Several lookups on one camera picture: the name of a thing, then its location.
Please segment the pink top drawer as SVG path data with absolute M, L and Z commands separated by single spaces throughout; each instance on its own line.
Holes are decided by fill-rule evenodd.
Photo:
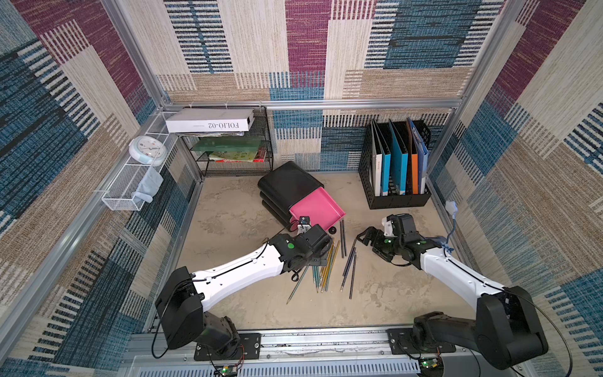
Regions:
M 312 226 L 319 225 L 324 231 L 328 231 L 345 217 L 344 210 L 322 187 L 294 204 L 289 212 L 292 220 L 307 216 Z

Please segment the black pink drawer unit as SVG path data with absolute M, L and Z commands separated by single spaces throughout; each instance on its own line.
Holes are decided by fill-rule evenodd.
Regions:
M 324 188 L 323 183 L 293 162 L 285 163 L 258 182 L 262 206 L 290 231 L 298 229 L 298 220 L 291 219 L 290 208 L 320 187 Z M 335 234 L 335 226 L 327 232 Z

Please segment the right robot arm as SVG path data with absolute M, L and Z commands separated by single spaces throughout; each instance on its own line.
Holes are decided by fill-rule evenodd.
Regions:
M 444 240 L 422 236 L 409 214 L 389 215 L 383 227 L 368 227 L 356 241 L 371 247 L 386 262 L 400 256 L 405 267 L 415 267 L 438 279 L 463 298 L 474 319 L 430 312 L 414 319 L 411 339 L 418 347 L 439 342 L 477 351 L 499 370 L 545 355 L 545 331 L 531 295 L 521 287 L 490 281 L 450 256 Z

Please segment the yellow pencil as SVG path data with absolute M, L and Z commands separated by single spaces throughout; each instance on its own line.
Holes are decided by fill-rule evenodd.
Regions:
M 336 245 L 332 248 L 332 251 L 330 254 L 330 258 L 329 258 L 328 265 L 327 265 L 327 271 L 326 271 L 325 278 L 323 281 L 323 292 L 328 292 L 329 282 L 330 282 L 332 270 L 334 268 L 334 262 L 339 254 L 339 248 L 340 248 L 340 242 L 338 241 L 336 243 Z
M 331 269 L 331 259 L 332 259 L 334 249 L 335 249 L 335 246 L 332 245 L 330 250 L 328 251 L 327 265 L 325 265 L 325 267 L 323 268 L 323 270 L 321 272 L 320 292 L 324 292 L 324 289 L 326 287 L 328 273 L 330 272 L 330 269 Z

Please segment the dark blue pencil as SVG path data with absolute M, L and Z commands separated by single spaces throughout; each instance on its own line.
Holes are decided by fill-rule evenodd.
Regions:
M 344 278 L 347 278 L 347 276 L 348 276 L 350 268 L 351 268 L 351 266 L 353 264 L 353 260 L 355 258 L 355 254 L 356 254 L 356 247 L 353 246 L 352 251 L 350 251 L 350 255 L 349 255 L 349 257 L 347 259 L 347 262 L 345 264 L 345 269 L 343 271 L 343 275 L 342 276 L 344 276 Z
M 343 291 L 343 289 L 345 287 L 345 282 L 346 282 L 347 276 L 349 274 L 349 271 L 350 271 L 350 269 L 351 269 L 351 267 L 353 265 L 353 262 L 354 262 L 354 259 L 355 259 L 355 255 L 356 255 L 356 245 L 354 244 L 352 246 L 352 249 L 350 251 L 350 255 L 348 256 L 347 262 L 345 264 L 345 268 L 343 270 L 343 275 L 342 275 L 343 278 L 342 278 L 342 284 L 341 284 L 341 289 L 340 289 L 341 292 Z
M 351 281 L 350 281 L 350 293 L 349 293 L 349 299 L 352 300 L 353 298 L 353 290 L 354 290 L 354 284 L 355 284 L 355 276 L 356 276 L 356 262 L 358 260 L 358 253 L 357 251 L 354 252 L 354 256 L 353 256 L 353 264 L 352 264 L 352 275 L 351 275 Z

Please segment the black pencil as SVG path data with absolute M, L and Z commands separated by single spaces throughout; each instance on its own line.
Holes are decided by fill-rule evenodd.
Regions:
M 345 223 L 344 220 L 341 219 L 339 221 L 339 231 L 340 231 L 340 253 L 341 253 L 341 258 L 344 259 L 345 258 Z
M 346 237 L 345 237 L 345 221 L 342 219 L 340 221 L 340 229 L 341 229 L 341 242 L 342 242 L 342 257 L 347 257 L 347 247 L 346 247 Z

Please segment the light blue binder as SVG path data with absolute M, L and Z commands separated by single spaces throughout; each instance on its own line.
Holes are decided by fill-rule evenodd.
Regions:
M 390 177 L 390 164 L 391 164 L 391 150 L 389 148 L 386 135 L 384 134 L 385 127 L 380 126 L 378 123 L 375 124 L 375 138 L 378 140 L 378 151 L 382 156 L 381 164 L 381 195 L 387 196 L 389 194 L 389 177 Z
M 408 169 L 408 149 L 403 141 L 397 125 L 389 121 L 389 130 L 392 135 L 391 176 L 399 195 L 406 194 L 407 169 Z

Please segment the black plastic file organizer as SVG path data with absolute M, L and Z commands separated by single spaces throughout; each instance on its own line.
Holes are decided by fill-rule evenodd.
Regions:
M 421 120 L 367 127 L 358 173 L 371 210 L 422 207 L 431 197 L 426 170 L 431 133 Z

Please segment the orange binder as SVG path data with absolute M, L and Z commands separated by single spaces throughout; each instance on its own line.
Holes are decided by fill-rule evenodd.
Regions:
M 408 182 L 411 185 L 411 193 L 413 195 L 419 194 L 419 157 L 417 152 L 417 146 L 412 132 L 413 123 L 410 118 L 406 120 L 407 133 L 408 133 Z

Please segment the green book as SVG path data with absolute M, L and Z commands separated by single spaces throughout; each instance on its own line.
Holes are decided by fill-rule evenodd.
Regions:
M 256 152 L 262 144 L 259 137 L 201 138 L 192 147 L 196 152 Z

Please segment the light blue cloth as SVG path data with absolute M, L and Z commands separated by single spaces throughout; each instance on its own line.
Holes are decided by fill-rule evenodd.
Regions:
M 136 205 L 151 203 L 162 184 L 163 176 L 152 167 L 147 169 L 143 178 L 140 180 L 138 187 L 132 194 L 133 202 Z

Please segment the white folio box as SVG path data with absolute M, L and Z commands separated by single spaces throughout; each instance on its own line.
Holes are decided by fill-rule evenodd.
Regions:
M 254 122 L 252 109 L 185 108 L 166 120 L 170 133 L 245 132 Z

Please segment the white round clock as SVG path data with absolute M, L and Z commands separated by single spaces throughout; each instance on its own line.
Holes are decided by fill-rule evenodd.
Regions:
M 163 164 L 168 156 L 165 145 L 158 139 L 140 136 L 129 144 L 129 154 L 138 163 L 157 167 Z

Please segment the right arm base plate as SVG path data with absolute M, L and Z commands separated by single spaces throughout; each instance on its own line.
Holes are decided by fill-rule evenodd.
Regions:
M 386 329 L 389 347 L 394 355 L 419 356 L 428 353 L 455 353 L 456 346 L 448 342 L 420 339 L 412 328 Z

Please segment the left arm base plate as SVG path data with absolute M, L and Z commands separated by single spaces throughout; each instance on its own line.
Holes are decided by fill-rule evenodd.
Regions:
M 198 343 L 193 356 L 194 361 L 248 361 L 260 357 L 262 334 L 260 332 L 240 333 L 232 342 L 219 349 L 206 347 Z

